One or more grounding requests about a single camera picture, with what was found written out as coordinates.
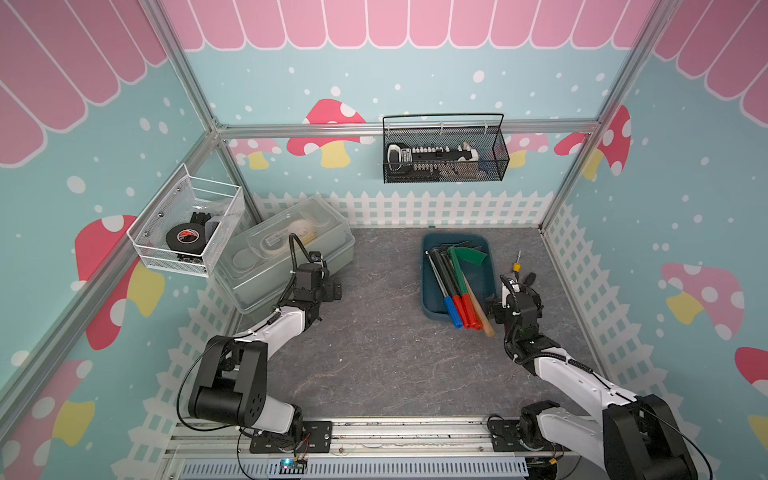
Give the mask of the wooden handle hoe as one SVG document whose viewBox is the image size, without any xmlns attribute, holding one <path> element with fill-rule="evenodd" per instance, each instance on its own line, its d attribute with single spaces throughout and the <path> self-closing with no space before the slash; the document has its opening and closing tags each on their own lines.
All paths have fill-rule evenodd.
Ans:
<svg viewBox="0 0 768 480">
<path fill-rule="evenodd" d="M 470 245 L 470 244 L 469 244 L 469 243 L 467 243 L 467 242 L 463 242 L 463 243 L 462 243 L 460 246 L 465 246 L 465 247 L 470 247 L 470 248 L 478 248 L 480 251 L 484 252 L 484 251 L 483 251 L 483 250 L 482 250 L 482 249 L 481 249 L 479 246 L 476 246 L 476 245 Z M 476 309 L 476 313 L 477 313 L 478 319 L 479 319 L 479 320 L 482 322 L 482 324 L 483 324 L 483 327 L 484 327 L 484 329 L 483 329 L 482 331 L 484 332 L 484 334 L 485 334 L 485 335 L 486 335 L 488 338 L 491 338 L 491 337 L 494 337 L 494 336 L 495 336 L 495 331 L 494 331 L 494 328 L 491 326 L 491 324 L 490 324 L 490 321 L 488 320 L 488 317 L 487 317 L 487 315 L 486 315 L 486 313 L 485 313 L 485 310 L 483 309 L 483 307 L 482 307 L 482 305 L 481 305 L 481 303 L 480 303 L 480 301 L 479 301 L 479 299 L 478 299 L 478 297 L 477 297 L 477 295 L 476 295 L 476 293 L 475 293 L 475 291 L 474 291 L 474 286 L 475 286 L 475 283 L 474 283 L 472 280 L 470 280 L 470 279 L 468 278 L 468 275 L 467 275 L 467 271 L 466 271 L 466 268 L 464 267 L 464 264 L 467 264 L 467 265 L 472 265 L 473 267 L 478 267 L 478 268 L 480 268 L 480 269 L 483 269 L 483 265 L 486 263 L 486 261 L 487 261 L 487 258 L 486 258 L 486 259 L 485 259 L 485 261 L 484 261 L 484 262 L 483 262 L 481 265 L 479 265 L 479 266 L 476 266 L 476 265 L 472 265 L 472 264 L 468 264 L 468 263 L 462 262 L 462 268 L 463 268 L 463 270 L 464 270 L 464 273 L 465 273 L 465 275 L 466 275 L 466 279 L 467 279 L 467 281 L 468 281 L 468 283 L 469 283 L 469 285 L 470 285 L 470 295 L 471 295 L 472 301 L 473 301 L 473 303 L 474 303 L 474 306 L 475 306 L 475 309 Z"/>
</svg>

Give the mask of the hoe with blue grip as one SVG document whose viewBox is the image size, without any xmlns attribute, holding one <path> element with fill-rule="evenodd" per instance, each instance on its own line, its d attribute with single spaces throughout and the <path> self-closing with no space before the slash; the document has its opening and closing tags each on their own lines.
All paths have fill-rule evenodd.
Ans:
<svg viewBox="0 0 768 480">
<path fill-rule="evenodd" d="M 434 249 L 430 249 L 426 251 L 426 255 L 431 265 L 431 268 L 433 270 L 433 273 L 436 277 L 436 280 L 438 282 L 439 288 L 443 294 L 443 300 L 444 300 L 444 304 L 446 306 L 448 315 L 454 327 L 457 329 L 462 329 L 464 325 L 463 325 L 460 313 L 458 311 L 458 308 L 456 307 L 456 304 L 454 302 L 453 295 L 451 294 L 451 290 L 448 288 L 447 276 L 444 272 L 444 269 L 442 267 L 440 260 L 438 259 L 437 252 Z"/>
</svg>

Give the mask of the green handle hoe red grip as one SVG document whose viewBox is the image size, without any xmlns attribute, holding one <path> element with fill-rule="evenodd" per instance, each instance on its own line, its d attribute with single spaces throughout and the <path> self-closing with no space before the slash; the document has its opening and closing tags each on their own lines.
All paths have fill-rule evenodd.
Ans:
<svg viewBox="0 0 768 480">
<path fill-rule="evenodd" d="M 459 263 L 461 265 L 461 269 L 462 269 L 463 273 L 464 273 L 464 270 L 462 268 L 462 262 L 479 266 L 487 258 L 487 255 L 484 252 L 480 251 L 478 248 L 470 248 L 470 247 L 465 247 L 465 246 L 454 246 L 454 247 L 456 248 L 456 251 L 458 253 Z M 466 279 L 466 282 L 467 282 L 467 286 L 468 286 L 468 289 L 469 289 L 469 295 L 470 295 L 470 285 L 469 285 L 467 279 Z"/>
</svg>

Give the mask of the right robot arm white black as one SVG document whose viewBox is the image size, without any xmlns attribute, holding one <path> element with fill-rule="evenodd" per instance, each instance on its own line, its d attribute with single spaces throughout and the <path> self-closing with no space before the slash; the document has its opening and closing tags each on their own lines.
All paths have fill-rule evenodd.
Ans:
<svg viewBox="0 0 768 480">
<path fill-rule="evenodd" d="M 655 394 L 620 387 L 575 359 L 541 333 L 543 303 L 535 276 L 500 277 L 492 305 L 504 327 L 507 357 L 531 375 L 556 387 L 584 411 L 575 415 L 554 401 L 525 406 L 517 423 L 522 447 L 534 451 L 561 446 L 601 468 L 611 479 L 696 479 L 693 442 L 677 425 L 670 406 Z"/>
</svg>

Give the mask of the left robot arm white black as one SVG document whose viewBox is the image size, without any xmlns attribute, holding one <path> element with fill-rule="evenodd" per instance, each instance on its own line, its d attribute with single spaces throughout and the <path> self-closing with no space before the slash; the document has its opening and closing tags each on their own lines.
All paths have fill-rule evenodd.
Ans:
<svg viewBox="0 0 768 480">
<path fill-rule="evenodd" d="M 322 253 L 309 252 L 307 261 L 293 268 L 267 319 L 238 335 L 208 341 L 187 400 L 189 415 L 301 440 L 301 409 L 268 395 L 268 360 L 321 319 L 322 304 L 341 297 L 341 284 L 331 278 Z"/>
</svg>

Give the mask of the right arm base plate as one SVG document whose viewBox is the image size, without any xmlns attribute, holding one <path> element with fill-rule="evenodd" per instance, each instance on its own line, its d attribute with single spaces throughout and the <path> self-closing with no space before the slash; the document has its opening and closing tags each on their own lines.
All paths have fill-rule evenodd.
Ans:
<svg viewBox="0 0 768 480">
<path fill-rule="evenodd" d="M 518 427 L 517 418 L 503 418 L 492 414 L 485 420 L 486 429 L 490 435 L 493 451 L 496 453 L 541 453 L 555 458 L 563 456 L 567 449 L 559 444 L 548 441 L 534 441 L 533 445 L 526 442 Z"/>
</svg>

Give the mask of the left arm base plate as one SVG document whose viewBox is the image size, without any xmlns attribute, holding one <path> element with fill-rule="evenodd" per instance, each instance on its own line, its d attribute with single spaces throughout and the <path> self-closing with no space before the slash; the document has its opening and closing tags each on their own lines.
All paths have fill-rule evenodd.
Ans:
<svg viewBox="0 0 768 480">
<path fill-rule="evenodd" d="M 252 454 L 286 454 L 298 456 L 308 453 L 328 453 L 334 424 L 331 421 L 304 421 L 298 436 L 257 430 L 250 437 Z"/>
</svg>

